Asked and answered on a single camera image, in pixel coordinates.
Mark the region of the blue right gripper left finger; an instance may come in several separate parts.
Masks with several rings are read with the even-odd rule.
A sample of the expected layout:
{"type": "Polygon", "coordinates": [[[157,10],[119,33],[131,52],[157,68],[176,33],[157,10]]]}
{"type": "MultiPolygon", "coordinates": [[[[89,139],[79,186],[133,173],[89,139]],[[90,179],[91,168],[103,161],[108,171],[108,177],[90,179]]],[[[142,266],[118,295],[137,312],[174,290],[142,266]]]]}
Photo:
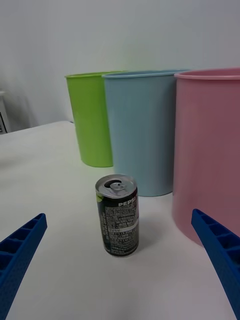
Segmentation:
{"type": "Polygon", "coordinates": [[[0,319],[5,320],[47,229],[44,213],[0,242],[0,319]]]}

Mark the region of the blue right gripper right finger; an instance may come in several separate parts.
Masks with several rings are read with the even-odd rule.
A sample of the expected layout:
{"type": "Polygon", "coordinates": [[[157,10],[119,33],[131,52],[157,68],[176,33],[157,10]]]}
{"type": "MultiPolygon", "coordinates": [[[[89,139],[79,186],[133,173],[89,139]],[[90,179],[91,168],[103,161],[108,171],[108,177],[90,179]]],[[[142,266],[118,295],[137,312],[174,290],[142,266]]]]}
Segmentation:
{"type": "Polygon", "coordinates": [[[214,267],[236,319],[240,319],[240,238],[198,209],[192,211],[191,225],[214,267]]]}

